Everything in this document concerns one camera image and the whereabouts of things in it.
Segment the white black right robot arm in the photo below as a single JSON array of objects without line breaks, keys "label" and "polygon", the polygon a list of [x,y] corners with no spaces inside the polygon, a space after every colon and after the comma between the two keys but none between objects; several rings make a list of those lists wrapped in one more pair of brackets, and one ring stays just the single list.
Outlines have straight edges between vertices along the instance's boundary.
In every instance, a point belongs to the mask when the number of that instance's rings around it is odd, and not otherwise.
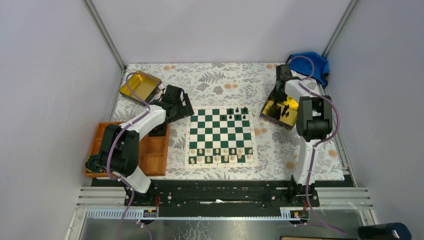
[{"label": "white black right robot arm", "polygon": [[302,84],[299,77],[292,75],[288,64],[275,67],[276,82],[271,91],[274,104],[282,104],[281,118],[297,104],[295,128],[301,137],[298,166],[293,173],[296,185],[314,184],[315,160],[318,143],[325,141],[333,131],[331,97],[318,95]]}]

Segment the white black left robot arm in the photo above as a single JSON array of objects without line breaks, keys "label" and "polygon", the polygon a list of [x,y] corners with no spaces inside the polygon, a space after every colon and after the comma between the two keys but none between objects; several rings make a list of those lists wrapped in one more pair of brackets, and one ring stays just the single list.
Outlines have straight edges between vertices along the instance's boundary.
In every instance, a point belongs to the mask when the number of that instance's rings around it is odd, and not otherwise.
[{"label": "white black left robot arm", "polygon": [[159,99],[120,125],[109,124],[103,133],[97,158],[112,180],[124,182],[136,192],[136,199],[144,206],[152,204],[155,192],[151,180],[139,167],[140,142],[160,125],[167,125],[194,114],[188,94],[180,87],[168,85]]}]

